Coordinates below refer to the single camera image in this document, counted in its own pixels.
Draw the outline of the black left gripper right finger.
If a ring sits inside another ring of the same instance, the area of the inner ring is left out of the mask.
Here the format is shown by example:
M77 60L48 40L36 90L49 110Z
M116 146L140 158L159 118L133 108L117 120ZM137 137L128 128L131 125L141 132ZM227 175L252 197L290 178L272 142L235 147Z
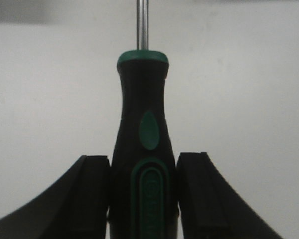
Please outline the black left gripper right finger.
M206 152L181 153L177 172L184 238L281 238L230 186Z

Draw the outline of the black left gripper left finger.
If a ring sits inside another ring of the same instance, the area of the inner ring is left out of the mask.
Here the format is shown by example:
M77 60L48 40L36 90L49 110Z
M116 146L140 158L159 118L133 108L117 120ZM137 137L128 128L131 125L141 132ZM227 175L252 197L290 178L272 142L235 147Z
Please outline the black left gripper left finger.
M48 189L0 219L0 239L103 239L110 164L81 156Z

